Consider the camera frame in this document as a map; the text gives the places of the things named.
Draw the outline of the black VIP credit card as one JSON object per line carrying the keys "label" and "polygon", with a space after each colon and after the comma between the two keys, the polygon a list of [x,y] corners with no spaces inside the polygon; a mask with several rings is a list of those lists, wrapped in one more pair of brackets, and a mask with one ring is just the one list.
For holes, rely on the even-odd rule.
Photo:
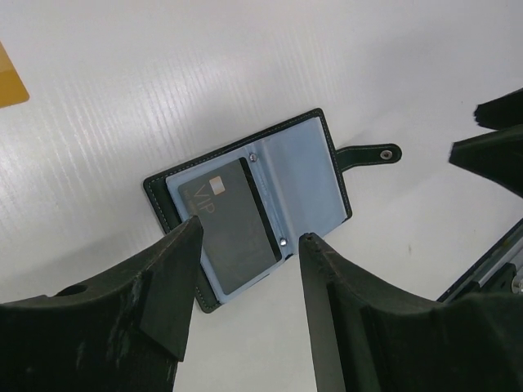
{"label": "black VIP credit card", "polygon": [[203,226],[203,269],[221,303],[283,260],[246,158],[205,169],[176,190],[188,215]]}

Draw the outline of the black leather card holder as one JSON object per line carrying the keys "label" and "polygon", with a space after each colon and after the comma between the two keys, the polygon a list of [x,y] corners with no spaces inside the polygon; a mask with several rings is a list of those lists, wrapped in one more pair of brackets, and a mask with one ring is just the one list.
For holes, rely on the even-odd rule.
{"label": "black leather card holder", "polygon": [[[178,164],[174,167],[170,167],[165,171],[161,171],[157,174],[147,177],[144,180],[143,187],[163,230],[165,232],[170,232],[180,223],[190,218],[181,218],[179,211],[175,207],[166,185],[166,179],[168,176],[177,174],[185,169],[192,168],[198,163],[205,163],[210,158],[215,158],[221,154],[230,152],[236,147],[244,146],[249,142],[261,139],[263,136],[269,136],[278,131],[282,131],[287,127],[304,122],[310,118],[320,119],[322,128],[324,129],[325,135],[327,136],[329,148],[332,150],[331,154],[334,170],[336,172],[340,190],[342,192],[342,198],[348,212],[348,217],[345,221],[350,219],[352,215],[352,209],[346,191],[345,181],[343,179],[344,172],[354,167],[397,163],[402,155],[401,149],[398,145],[392,143],[380,145],[352,145],[339,149],[333,143],[324,112],[322,109],[313,109],[304,114],[300,114],[297,117],[274,125],[273,127],[269,127],[266,130],[247,136],[230,145],[226,145],[208,154],[194,158],[188,162]],[[200,308],[205,313],[212,313],[214,310],[224,305],[219,303],[216,296],[213,294],[210,283],[204,274],[201,262],[199,267],[199,277],[196,283],[196,299]]]}

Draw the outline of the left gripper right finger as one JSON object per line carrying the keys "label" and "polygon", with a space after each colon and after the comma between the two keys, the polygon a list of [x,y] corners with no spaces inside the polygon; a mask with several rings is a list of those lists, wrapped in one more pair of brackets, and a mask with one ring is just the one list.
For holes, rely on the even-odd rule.
{"label": "left gripper right finger", "polygon": [[429,301],[313,233],[300,237],[299,261],[318,390],[521,390],[520,296]]}

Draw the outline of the gold credit card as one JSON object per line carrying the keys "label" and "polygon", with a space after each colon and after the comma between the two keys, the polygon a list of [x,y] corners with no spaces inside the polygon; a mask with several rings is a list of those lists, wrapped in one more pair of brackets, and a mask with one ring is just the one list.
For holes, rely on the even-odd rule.
{"label": "gold credit card", "polygon": [[0,44],[0,107],[18,105],[29,99],[29,93],[21,81],[6,49]]}

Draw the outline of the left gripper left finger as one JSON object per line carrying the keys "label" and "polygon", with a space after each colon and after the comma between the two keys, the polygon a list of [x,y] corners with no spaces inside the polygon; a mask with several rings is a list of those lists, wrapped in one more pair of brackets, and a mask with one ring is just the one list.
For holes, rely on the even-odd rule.
{"label": "left gripper left finger", "polygon": [[2,390],[172,390],[185,357],[202,241],[193,217],[54,296],[2,304]]}

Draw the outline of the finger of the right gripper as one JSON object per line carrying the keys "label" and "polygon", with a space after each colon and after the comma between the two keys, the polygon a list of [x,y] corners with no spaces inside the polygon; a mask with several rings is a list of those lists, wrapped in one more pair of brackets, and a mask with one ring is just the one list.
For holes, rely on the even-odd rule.
{"label": "finger of the right gripper", "polygon": [[522,125],[455,142],[449,162],[522,195]]}
{"label": "finger of the right gripper", "polygon": [[477,106],[476,123],[487,129],[506,129],[523,122],[523,91],[519,89]]}

